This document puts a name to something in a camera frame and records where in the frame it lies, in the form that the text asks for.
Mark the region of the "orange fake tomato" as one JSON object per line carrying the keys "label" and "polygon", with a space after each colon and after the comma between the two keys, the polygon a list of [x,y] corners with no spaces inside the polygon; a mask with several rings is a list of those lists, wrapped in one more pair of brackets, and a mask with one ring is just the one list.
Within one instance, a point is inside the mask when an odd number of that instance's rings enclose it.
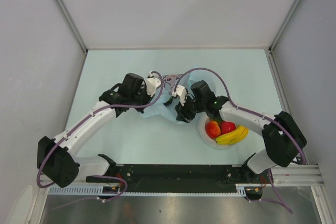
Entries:
{"label": "orange fake tomato", "polygon": [[216,121],[210,121],[205,125],[206,134],[215,139],[221,135],[221,129]]}

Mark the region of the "red fake apple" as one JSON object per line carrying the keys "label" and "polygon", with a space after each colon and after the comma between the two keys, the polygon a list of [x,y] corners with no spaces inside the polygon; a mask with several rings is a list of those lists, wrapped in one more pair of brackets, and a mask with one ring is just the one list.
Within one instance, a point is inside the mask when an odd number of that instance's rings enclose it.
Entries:
{"label": "red fake apple", "polygon": [[236,130],[236,125],[232,122],[223,121],[220,123],[221,135],[230,133]]}

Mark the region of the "yellow fake banana bunch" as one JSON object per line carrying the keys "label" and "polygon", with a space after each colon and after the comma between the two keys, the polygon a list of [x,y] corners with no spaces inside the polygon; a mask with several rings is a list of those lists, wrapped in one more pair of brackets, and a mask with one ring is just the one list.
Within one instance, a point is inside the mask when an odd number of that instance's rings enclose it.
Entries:
{"label": "yellow fake banana bunch", "polygon": [[216,138],[216,143],[220,145],[234,145],[242,141],[248,134],[249,129],[243,126],[239,126],[232,132],[220,135]]}

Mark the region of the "green fake fruit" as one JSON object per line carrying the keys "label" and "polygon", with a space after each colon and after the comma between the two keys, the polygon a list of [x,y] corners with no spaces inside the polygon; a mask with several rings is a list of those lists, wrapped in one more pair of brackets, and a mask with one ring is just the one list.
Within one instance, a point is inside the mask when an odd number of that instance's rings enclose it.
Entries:
{"label": "green fake fruit", "polygon": [[172,103],[172,98],[169,98],[165,103],[164,103],[164,105],[165,106],[168,106],[168,105],[170,105]]}

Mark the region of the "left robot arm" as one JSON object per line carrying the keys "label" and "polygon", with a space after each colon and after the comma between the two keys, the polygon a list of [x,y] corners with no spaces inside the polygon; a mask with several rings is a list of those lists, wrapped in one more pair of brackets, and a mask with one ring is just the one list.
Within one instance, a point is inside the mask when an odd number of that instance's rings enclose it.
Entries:
{"label": "left robot arm", "polygon": [[53,138],[44,136],[40,139],[37,150],[38,187],[47,188],[41,183],[41,175],[61,188],[69,186],[78,177],[99,176],[105,182],[112,181],[116,175],[112,159],[103,154],[76,158],[78,152],[105,124],[117,119],[123,112],[128,109],[143,112],[153,105],[164,89],[162,82],[162,76],[156,71],[150,72],[146,79],[128,73],[121,83],[105,91],[79,122]]}

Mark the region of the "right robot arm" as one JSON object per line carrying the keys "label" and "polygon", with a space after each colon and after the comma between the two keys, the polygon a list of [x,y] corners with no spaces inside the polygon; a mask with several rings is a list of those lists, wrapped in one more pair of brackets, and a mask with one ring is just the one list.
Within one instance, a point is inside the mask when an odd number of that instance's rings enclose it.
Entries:
{"label": "right robot arm", "polygon": [[216,96],[203,80],[194,83],[191,91],[190,97],[184,86],[173,89],[172,96],[179,99],[175,107],[178,121],[188,123],[196,114],[206,113],[210,119],[235,123],[263,138],[264,149],[243,164],[242,176],[249,183],[254,183],[262,172],[274,166],[287,167],[307,144],[299,126],[287,112],[261,114],[233,105],[228,97]]}

